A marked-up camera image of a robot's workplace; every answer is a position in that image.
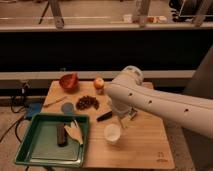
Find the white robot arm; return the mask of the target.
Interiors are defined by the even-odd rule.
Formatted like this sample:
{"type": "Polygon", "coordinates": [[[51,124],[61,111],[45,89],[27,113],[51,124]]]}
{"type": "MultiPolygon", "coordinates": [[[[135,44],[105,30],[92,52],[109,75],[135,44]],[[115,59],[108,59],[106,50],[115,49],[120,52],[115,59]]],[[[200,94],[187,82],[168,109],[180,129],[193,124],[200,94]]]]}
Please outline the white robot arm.
{"type": "Polygon", "coordinates": [[[120,116],[135,107],[213,139],[213,100],[146,88],[142,71],[125,67],[105,88],[120,116]]]}

